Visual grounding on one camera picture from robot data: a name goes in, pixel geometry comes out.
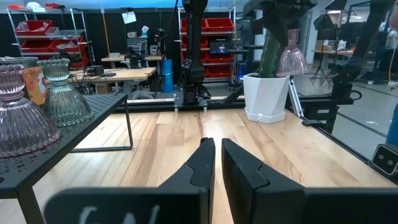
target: blue cylinder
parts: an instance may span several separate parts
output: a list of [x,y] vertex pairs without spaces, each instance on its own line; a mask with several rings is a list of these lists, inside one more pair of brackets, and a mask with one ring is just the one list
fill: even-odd
[[174,91],[174,83],[173,83],[173,63],[171,60],[167,59],[163,62],[163,71],[162,71],[165,79],[163,92],[171,93]]

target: glass vase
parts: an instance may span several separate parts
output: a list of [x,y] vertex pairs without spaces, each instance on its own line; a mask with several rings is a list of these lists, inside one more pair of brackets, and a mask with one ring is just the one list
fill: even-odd
[[0,158],[38,150],[61,136],[39,106],[24,98],[23,68],[0,66]]
[[300,49],[297,48],[299,30],[289,30],[289,45],[285,48],[279,61],[278,77],[299,75],[307,72],[307,61]]
[[69,59],[41,60],[44,76],[52,87],[45,99],[45,112],[58,127],[88,121],[94,116],[91,108],[77,89],[68,83]]

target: ceiling light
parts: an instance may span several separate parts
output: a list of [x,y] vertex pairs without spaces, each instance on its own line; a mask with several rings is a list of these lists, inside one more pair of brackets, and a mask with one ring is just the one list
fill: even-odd
[[328,11],[328,14],[337,14],[337,13],[341,13],[341,11],[340,10]]

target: white hexagonal pot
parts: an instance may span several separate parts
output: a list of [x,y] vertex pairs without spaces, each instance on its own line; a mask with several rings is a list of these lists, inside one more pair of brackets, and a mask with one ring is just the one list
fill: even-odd
[[244,110],[249,120],[271,124],[285,119],[289,76],[258,78],[258,73],[250,73],[244,76],[243,86]]

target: pink glass vase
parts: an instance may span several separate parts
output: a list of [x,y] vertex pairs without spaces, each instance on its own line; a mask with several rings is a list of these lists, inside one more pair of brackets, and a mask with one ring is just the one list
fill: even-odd
[[0,66],[0,158],[38,150],[61,136],[50,118],[24,98],[23,68]]
[[286,77],[287,75],[298,75],[307,72],[308,65],[303,53],[297,48],[299,40],[299,30],[289,30],[289,45],[282,53],[279,61],[278,77]]

